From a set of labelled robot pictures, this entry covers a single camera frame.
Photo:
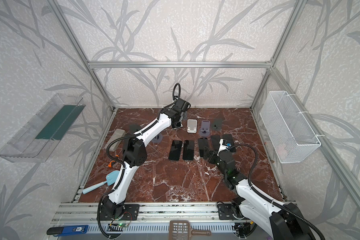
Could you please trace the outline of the teal-edged phone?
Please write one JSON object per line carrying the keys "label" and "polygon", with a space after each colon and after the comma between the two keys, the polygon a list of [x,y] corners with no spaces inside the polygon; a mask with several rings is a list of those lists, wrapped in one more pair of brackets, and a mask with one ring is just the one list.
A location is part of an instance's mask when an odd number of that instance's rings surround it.
{"label": "teal-edged phone", "polygon": [[204,158],[205,153],[209,150],[209,141],[207,138],[198,139],[199,154],[201,158]]}

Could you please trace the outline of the purple-edged phone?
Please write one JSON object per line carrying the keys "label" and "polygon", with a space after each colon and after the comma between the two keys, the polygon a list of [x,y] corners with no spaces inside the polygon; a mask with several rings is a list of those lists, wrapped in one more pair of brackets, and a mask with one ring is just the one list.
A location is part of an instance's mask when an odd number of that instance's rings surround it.
{"label": "purple-edged phone", "polygon": [[211,135],[211,142],[212,142],[212,146],[213,146],[214,151],[219,151],[219,149],[220,149],[220,140],[221,140],[220,135]]}

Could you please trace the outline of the teal phone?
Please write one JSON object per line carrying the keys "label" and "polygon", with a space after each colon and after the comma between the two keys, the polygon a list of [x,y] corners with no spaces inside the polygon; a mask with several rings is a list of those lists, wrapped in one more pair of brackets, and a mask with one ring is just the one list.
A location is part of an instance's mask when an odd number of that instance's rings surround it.
{"label": "teal phone", "polygon": [[235,143],[234,143],[233,136],[231,134],[223,134],[223,139],[226,140],[228,147],[230,147],[229,151],[231,153],[236,153],[237,150],[234,147]]}

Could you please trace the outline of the black phone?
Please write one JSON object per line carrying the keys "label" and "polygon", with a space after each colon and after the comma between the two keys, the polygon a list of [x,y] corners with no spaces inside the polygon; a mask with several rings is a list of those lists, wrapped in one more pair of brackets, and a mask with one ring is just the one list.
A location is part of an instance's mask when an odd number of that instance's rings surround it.
{"label": "black phone", "polygon": [[173,140],[171,144],[171,149],[169,152],[169,160],[170,161],[178,161],[180,159],[181,151],[182,151],[183,142],[180,140]]}
{"label": "black phone", "polygon": [[195,141],[185,140],[183,148],[183,160],[192,161],[194,159]]}

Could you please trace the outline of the dark grey front stand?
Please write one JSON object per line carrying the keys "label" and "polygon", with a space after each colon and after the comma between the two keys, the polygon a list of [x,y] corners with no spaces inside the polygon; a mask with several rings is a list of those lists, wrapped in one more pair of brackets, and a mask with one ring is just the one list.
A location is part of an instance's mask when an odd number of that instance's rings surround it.
{"label": "dark grey front stand", "polygon": [[221,118],[216,118],[216,119],[214,119],[214,121],[213,121],[212,129],[213,129],[214,131],[221,131],[221,130],[222,130],[222,124],[223,124],[223,119],[221,119]]}

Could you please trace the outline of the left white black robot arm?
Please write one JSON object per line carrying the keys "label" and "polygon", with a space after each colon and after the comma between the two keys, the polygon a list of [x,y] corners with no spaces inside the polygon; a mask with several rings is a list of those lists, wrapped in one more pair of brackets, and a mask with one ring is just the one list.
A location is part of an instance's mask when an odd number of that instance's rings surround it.
{"label": "left white black robot arm", "polygon": [[[126,135],[112,141],[106,148],[106,155],[112,161],[121,164],[121,172],[112,189],[101,196],[97,210],[97,221],[100,222],[100,214],[108,219],[115,220],[124,213],[124,203],[127,191],[138,168],[147,160],[146,147],[163,130],[172,127],[181,128],[185,113],[191,104],[181,99],[181,85],[176,83],[172,92],[173,102],[163,107],[158,116],[147,126],[132,135]],[[123,141],[122,159],[114,157],[110,148],[117,142]]]}

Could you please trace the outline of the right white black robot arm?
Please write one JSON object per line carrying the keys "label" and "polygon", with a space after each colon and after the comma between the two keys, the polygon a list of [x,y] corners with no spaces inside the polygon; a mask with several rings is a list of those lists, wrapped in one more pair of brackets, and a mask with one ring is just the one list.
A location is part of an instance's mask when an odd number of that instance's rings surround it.
{"label": "right white black robot arm", "polygon": [[230,152],[234,146],[221,145],[218,151],[204,148],[204,159],[217,166],[223,175],[224,184],[238,195],[239,202],[233,204],[236,216],[250,219],[274,240],[314,240],[313,232],[324,240],[324,234],[303,217],[296,205],[277,201],[252,183],[251,176],[258,162],[258,152],[247,144],[238,146],[248,147],[255,154],[247,176],[236,168]]}

